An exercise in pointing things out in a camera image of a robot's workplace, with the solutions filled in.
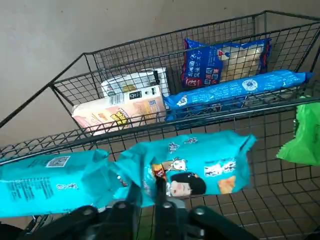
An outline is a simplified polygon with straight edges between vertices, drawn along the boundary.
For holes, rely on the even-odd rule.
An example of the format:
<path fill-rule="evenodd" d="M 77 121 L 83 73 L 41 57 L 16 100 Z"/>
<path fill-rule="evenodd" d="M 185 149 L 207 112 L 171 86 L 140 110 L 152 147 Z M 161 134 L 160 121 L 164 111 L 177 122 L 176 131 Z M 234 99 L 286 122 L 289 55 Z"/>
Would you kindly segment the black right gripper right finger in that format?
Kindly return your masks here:
<path fill-rule="evenodd" d="M 190 210 L 166 195 L 166 181 L 156 180 L 156 240 L 251 240 L 253 235 L 206 206 Z"/>

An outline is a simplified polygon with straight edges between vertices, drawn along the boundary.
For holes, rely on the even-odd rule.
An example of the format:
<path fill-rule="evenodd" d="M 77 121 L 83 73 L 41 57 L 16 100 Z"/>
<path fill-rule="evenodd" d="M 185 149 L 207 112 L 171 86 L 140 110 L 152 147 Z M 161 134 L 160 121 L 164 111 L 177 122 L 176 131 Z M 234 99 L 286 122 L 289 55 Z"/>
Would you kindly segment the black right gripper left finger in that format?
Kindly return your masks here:
<path fill-rule="evenodd" d="M 142 194 L 133 184 L 125 200 L 99 212 L 86 205 L 19 237 L 20 240 L 135 240 Z"/>

